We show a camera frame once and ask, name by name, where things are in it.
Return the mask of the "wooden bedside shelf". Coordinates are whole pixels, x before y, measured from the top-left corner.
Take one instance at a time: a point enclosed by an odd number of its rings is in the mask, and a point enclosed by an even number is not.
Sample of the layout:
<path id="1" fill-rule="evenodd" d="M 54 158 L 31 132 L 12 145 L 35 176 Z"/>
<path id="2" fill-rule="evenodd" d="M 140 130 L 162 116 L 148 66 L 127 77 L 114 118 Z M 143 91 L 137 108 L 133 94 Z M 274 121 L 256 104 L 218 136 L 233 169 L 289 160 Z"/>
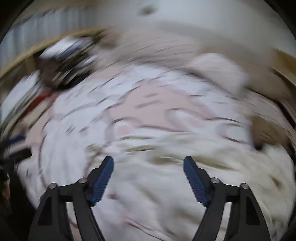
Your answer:
<path id="1" fill-rule="evenodd" d="M 273 48 L 270 69 L 282 98 L 295 98 L 295 57 Z"/>
<path id="2" fill-rule="evenodd" d="M 86 28 L 81 30 L 70 31 L 62 35 L 56 36 L 51 39 L 46 39 L 38 44 L 33 45 L 29 49 L 22 51 L 21 54 L 16 56 L 13 60 L 9 61 L 3 68 L 1 68 L 1 88 L 5 86 L 7 81 L 7 75 L 10 74 L 15 68 L 19 65 L 25 65 L 26 74 L 30 74 L 36 70 L 36 61 L 34 56 L 38 53 L 41 53 L 49 46 L 59 42 L 65 37 L 87 37 L 87 36 L 98 36 L 101 33 L 104 33 L 108 28 Z"/>

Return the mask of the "wooden bedside shelf right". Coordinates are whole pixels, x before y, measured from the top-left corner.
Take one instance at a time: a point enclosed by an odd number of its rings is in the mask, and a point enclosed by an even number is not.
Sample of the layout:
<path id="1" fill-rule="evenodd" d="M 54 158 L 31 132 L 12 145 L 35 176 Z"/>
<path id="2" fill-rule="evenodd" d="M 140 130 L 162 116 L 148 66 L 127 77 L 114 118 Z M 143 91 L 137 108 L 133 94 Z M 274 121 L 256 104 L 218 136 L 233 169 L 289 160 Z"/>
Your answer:
<path id="1" fill-rule="evenodd" d="M 295 98 L 295 57 L 273 48 L 270 69 L 282 98 Z"/>

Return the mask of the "red folded garment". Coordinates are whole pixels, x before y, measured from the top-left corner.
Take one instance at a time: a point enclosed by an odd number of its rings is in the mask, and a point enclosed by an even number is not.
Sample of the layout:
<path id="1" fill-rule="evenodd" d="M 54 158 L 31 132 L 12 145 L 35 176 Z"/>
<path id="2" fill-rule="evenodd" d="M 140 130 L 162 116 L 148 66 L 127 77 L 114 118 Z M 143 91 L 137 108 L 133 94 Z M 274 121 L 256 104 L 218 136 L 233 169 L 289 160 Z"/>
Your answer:
<path id="1" fill-rule="evenodd" d="M 53 91 L 42 90 L 38 92 L 35 97 L 33 97 L 28 104 L 22 109 L 21 116 L 25 116 L 30 113 L 34 108 L 36 108 L 41 102 L 50 98 L 54 94 Z"/>

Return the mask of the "tall folded clothes stack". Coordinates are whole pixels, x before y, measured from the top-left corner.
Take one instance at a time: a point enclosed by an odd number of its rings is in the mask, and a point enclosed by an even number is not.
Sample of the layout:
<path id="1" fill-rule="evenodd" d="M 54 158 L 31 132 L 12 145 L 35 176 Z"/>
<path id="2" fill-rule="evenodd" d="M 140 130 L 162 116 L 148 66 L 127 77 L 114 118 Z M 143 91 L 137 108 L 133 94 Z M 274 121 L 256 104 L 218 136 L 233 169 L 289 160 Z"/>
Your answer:
<path id="1" fill-rule="evenodd" d="M 67 36 L 39 56 L 40 80 L 56 90 L 79 84 L 95 69 L 95 42 L 91 37 Z"/>

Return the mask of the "grey pleated curtain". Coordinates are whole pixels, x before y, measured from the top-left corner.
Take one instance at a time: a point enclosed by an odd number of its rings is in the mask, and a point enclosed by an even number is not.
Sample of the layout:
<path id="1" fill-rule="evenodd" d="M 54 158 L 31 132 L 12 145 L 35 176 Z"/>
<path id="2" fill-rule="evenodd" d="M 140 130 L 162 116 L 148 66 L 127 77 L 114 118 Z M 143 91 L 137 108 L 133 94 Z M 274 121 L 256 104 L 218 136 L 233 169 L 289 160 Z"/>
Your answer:
<path id="1" fill-rule="evenodd" d="M 18 54 L 46 39 L 94 25 L 95 13 L 90 6 L 60 8 L 33 15 L 14 24 L 1 42 L 1 67 Z"/>

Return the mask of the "olive brown garment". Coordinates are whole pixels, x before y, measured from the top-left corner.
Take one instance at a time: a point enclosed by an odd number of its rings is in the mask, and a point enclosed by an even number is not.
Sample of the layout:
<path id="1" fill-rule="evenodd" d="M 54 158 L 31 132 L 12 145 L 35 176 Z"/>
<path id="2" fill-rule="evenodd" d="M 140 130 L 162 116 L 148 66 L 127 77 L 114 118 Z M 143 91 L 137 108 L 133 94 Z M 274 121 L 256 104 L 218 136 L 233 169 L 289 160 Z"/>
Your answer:
<path id="1" fill-rule="evenodd" d="M 265 144 L 273 146 L 281 145 L 288 150 L 290 141 L 285 129 L 260 116 L 253 115 L 251 118 L 251 136 L 257 150 L 261 150 Z"/>

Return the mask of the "cream floral dress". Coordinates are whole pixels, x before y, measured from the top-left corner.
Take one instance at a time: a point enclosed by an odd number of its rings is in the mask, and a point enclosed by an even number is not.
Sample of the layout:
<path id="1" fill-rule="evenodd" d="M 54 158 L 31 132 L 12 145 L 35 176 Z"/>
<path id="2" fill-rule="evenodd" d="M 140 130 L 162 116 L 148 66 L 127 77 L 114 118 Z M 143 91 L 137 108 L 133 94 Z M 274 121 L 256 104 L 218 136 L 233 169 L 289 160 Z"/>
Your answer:
<path id="1" fill-rule="evenodd" d="M 295 202 L 293 163 L 281 146 L 241 148 L 204 135 L 126 136 L 115 143 L 114 192 L 122 209 L 108 240 L 191 240 L 201 224 L 199 204 L 183 171 L 183 159 L 225 184 L 247 183 L 272 240 L 287 230 Z"/>

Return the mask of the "white folded cloth pile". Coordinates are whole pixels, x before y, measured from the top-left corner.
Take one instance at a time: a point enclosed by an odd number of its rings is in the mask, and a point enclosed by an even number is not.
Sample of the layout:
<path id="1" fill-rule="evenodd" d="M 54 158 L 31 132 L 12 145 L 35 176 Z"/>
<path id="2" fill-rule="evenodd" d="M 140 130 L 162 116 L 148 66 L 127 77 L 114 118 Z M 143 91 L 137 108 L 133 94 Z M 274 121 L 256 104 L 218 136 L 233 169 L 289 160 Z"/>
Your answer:
<path id="1" fill-rule="evenodd" d="M 1 128 L 41 89 L 40 70 L 23 77 L 1 102 Z"/>

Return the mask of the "long beige bolster pillow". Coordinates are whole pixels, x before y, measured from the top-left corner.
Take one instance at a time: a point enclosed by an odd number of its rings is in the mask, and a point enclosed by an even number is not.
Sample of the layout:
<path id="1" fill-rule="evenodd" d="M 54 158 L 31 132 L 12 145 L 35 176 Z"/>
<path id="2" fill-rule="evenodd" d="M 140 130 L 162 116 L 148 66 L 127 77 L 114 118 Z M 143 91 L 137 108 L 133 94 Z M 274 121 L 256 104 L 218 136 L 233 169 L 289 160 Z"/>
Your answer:
<path id="1" fill-rule="evenodd" d="M 239 65 L 245 71 L 245 73 L 248 74 L 248 82 L 243 90 L 250 89 L 271 99 L 291 99 L 282 98 L 282 92 L 280 91 L 279 87 L 276 87 L 273 73 L 268 68 L 249 64 L 243 61 L 236 61 L 231 58 L 228 59 Z"/>

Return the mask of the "bear pattern bed sheet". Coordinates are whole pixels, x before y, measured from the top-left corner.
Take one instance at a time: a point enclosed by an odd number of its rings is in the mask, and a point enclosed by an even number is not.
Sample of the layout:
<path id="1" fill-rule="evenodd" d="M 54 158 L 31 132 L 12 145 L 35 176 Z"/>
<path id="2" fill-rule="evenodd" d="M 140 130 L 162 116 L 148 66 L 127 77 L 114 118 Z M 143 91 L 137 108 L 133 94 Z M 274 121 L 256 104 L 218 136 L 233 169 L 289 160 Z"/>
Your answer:
<path id="1" fill-rule="evenodd" d="M 18 175 L 37 206 L 49 184 L 74 183 L 105 156 L 114 158 L 122 137 L 189 133 L 255 151 L 250 119 L 245 101 L 207 80 L 149 65 L 109 67 L 58 95 L 30 129 L 32 157 L 19 164 Z M 122 209 L 113 185 L 111 177 L 93 207 L 106 239 Z"/>

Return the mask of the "wooden bedside shelf left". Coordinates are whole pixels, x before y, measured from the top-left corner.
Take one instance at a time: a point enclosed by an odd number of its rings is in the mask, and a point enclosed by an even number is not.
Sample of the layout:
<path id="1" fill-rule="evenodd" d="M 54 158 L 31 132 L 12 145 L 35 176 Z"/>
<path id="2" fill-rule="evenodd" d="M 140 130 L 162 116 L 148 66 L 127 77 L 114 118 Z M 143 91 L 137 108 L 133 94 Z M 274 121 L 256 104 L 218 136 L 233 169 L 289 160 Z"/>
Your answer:
<path id="1" fill-rule="evenodd" d="M 86 28 L 81 30 L 70 31 L 62 35 L 56 36 L 51 39 L 46 39 L 38 44 L 33 45 L 29 49 L 22 51 L 21 54 L 16 56 L 13 60 L 9 61 L 3 68 L 1 68 L 1 88 L 5 86 L 7 81 L 7 75 L 10 74 L 15 68 L 19 65 L 25 65 L 26 74 L 30 74 L 36 70 L 36 61 L 34 56 L 38 53 L 41 53 L 49 46 L 59 42 L 65 37 L 87 37 L 87 36 L 98 36 L 101 33 L 104 33 L 108 28 Z"/>

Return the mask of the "small fluffy white pillow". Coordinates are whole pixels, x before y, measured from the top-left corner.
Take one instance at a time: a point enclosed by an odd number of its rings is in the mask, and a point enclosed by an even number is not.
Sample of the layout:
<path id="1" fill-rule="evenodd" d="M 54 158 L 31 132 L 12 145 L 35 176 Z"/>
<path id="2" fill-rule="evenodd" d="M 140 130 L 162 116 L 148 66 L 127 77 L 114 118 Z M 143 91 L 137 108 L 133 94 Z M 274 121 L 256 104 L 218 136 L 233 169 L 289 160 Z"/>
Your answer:
<path id="1" fill-rule="evenodd" d="M 236 63 L 218 53 L 205 53 L 187 64 L 192 73 L 203 76 L 238 98 L 248 82 L 248 74 Z"/>

